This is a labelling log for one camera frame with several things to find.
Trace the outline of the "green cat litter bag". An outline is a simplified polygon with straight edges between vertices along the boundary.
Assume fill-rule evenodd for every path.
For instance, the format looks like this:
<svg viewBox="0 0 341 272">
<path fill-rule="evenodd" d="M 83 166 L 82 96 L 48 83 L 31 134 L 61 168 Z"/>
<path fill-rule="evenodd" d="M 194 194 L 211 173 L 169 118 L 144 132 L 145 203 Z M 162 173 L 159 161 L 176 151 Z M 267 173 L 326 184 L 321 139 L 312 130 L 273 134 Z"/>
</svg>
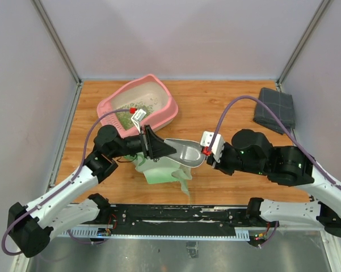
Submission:
<svg viewBox="0 0 341 272">
<path fill-rule="evenodd" d="M 192 180 L 191 169 L 170 160 L 160 158 L 157 161 L 145 159 L 143 154 L 124 156 L 126 163 L 133 163 L 137 172 L 142 173 L 148 184 L 179 182 L 182 192 L 190 197 L 188 180 Z"/>
</svg>

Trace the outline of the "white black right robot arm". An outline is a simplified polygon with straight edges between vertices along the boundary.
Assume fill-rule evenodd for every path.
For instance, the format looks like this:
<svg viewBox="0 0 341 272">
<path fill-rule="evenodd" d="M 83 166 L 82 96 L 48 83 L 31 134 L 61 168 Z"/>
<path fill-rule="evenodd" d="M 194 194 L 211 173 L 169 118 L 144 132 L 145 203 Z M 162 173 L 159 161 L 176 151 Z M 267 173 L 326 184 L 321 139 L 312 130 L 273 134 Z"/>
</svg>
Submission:
<svg viewBox="0 0 341 272">
<path fill-rule="evenodd" d="M 293 222 L 322 226 L 341 238 L 341 182 L 329 181 L 322 167 L 296 146 L 274 147 L 262 133 L 238 131 L 230 143 L 220 134 L 205 131 L 201 137 L 207 164 L 226 175 L 245 172 L 266 176 L 278 185 L 295 187 L 314 197 L 311 202 L 278 202 L 251 198 L 246 221 L 253 227 L 263 223 Z"/>
</svg>

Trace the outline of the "grey metal scoop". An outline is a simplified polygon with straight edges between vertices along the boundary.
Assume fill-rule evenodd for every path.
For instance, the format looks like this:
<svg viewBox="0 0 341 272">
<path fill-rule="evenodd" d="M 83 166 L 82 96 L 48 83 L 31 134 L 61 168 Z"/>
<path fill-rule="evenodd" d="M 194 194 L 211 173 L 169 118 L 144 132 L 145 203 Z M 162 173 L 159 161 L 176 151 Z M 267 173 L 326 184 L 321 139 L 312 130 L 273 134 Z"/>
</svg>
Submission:
<svg viewBox="0 0 341 272">
<path fill-rule="evenodd" d="M 183 166 L 197 168 L 203 164 L 206 158 L 202 153 L 203 147 L 199 142 L 172 138 L 166 138 L 164 142 L 176 149 L 176 153 L 166 157 Z"/>
</svg>

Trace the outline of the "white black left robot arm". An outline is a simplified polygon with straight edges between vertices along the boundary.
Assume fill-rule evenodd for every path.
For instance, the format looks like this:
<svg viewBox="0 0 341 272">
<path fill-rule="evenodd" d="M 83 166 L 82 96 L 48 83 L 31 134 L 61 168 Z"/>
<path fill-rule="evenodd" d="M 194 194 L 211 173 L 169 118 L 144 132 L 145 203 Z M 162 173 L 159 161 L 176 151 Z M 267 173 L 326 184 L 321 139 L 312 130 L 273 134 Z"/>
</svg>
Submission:
<svg viewBox="0 0 341 272">
<path fill-rule="evenodd" d="M 102 126 L 94 138 L 94 148 L 83 155 L 79 167 L 59 185 L 41 197 L 22 205 L 13 204 L 8 211 L 7 230 L 1 246 L 7 255 L 6 237 L 11 237 L 28 258 L 39 254 L 54 237 L 56 216 L 85 191 L 97 186 L 117 168 L 115 158 L 142 153 L 145 158 L 160 159 L 176 153 L 149 125 L 135 136 L 122 138 L 112 125 Z"/>
</svg>

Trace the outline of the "pink litter box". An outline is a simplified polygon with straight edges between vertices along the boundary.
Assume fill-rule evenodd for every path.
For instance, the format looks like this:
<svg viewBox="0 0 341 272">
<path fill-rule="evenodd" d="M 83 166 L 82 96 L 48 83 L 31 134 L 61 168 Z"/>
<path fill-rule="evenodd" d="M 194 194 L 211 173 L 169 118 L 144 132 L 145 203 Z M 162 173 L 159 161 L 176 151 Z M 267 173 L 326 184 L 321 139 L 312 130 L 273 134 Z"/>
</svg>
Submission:
<svg viewBox="0 0 341 272">
<path fill-rule="evenodd" d="M 178 105 L 167 87 L 153 74 L 123 85 L 97 106 L 99 117 L 116 109 L 142 109 L 146 112 L 141 125 L 157 131 L 168 125 L 178 114 Z"/>
</svg>

